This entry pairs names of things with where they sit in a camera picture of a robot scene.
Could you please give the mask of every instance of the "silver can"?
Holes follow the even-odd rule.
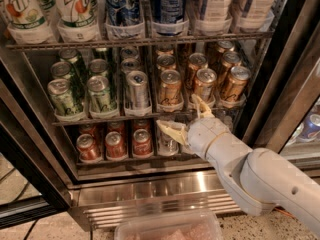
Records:
[[[117,108],[109,80],[103,76],[93,76],[87,83],[91,100],[91,110],[96,113],[108,112]]]
[[[141,71],[132,71],[126,79],[133,109],[149,107],[148,76]]]
[[[125,60],[128,58],[140,60],[140,53],[139,53],[138,47],[134,47],[134,46],[123,47],[120,50],[120,58],[121,60]]]
[[[55,79],[48,84],[50,100],[60,116],[70,116],[83,111],[81,100],[72,93],[70,81]]]

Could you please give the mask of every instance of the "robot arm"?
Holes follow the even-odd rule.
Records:
[[[282,206],[320,236],[320,186],[275,152],[252,150],[219,119],[205,113],[180,131],[158,120],[166,134],[188,145],[216,170],[221,184],[246,213],[262,215]]]

